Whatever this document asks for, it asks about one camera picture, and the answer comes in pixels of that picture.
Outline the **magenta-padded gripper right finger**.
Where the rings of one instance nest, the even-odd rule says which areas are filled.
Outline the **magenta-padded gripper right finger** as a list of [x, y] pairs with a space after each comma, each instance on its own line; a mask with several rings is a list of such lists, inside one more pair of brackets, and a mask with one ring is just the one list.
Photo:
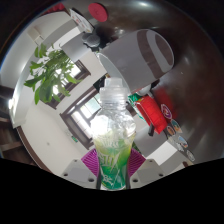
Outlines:
[[146, 159], [137, 150], [132, 149], [127, 162], [127, 188], [141, 188], [165, 176], [154, 159]]

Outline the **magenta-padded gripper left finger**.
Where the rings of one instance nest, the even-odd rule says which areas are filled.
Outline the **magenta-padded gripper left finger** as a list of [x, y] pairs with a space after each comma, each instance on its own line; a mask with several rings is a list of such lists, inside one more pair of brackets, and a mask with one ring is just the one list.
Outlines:
[[61, 177], [84, 188], [99, 188], [99, 161], [95, 149], [87, 152], [81, 159], [73, 159]]

